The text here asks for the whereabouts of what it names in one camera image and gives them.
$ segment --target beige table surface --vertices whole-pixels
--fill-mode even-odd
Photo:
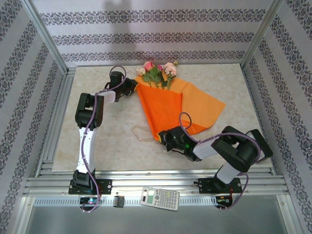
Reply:
[[[128,78],[135,78],[137,66],[125,66]],[[74,171],[79,156],[79,132],[75,123],[75,112],[81,93],[95,93],[109,81],[111,67],[78,67],[64,117],[53,171]],[[196,135],[198,139],[220,133],[231,125],[247,132],[259,129],[248,89],[239,64],[180,65],[178,77],[192,82],[207,94],[226,103],[216,123],[208,130]],[[159,142],[141,142],[132,131],[135,125],[148,123],[137,93],[130,98],[104,107],[103,123],[98,130],[95,148],[97,171],[124,170],[194,170],[218,169],[225,160],[220,155],[211,156],[201,162],[190,162],[176,152],[166,152]],[[272,167],[271,160],[253,167]]]

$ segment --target calculator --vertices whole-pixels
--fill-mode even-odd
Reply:
[[[143,187],[140,204],[169,211],[177,211],[179,192]]]

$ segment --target patterned wallpaper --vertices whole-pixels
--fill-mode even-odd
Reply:
[[[35,0],[68,67],[240,62],[272,0]]]
[[[256,111],[305,233],[312,233],[312,8],[283,2],[245,70]]]
[[[11,233],[63,78],[18,0],[0,0],[0,234]]]

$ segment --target black bracket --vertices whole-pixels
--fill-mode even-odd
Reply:
[[[198,182],[195,181],[194,184],[198,184],[200,194],[229,194],[231,193],[231,188],[233,189],[234,194],[242,192],[239,178],[234,178],[230,184],[223,184],[222,187],[216,184],[215,177],[199,178]]]
[[[112,193],[113,181],[111,179],[96,179],[97,185],[100,188],[100,193],[110,195]],[[68,194],[71,195],[97,195],[97,190],[75,186],[74,180],[70,181]]]

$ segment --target flower bouquet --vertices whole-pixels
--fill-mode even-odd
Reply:
[[[152,82],[155,83],[156,88],[170,89],[172,82],[176,77],[177,61],[174,63],[168,62],[162,67],[161,65],[154,65],[148,61],[136,69],[136,74],[142,76],[144,82],[149,83],[152,86]]]

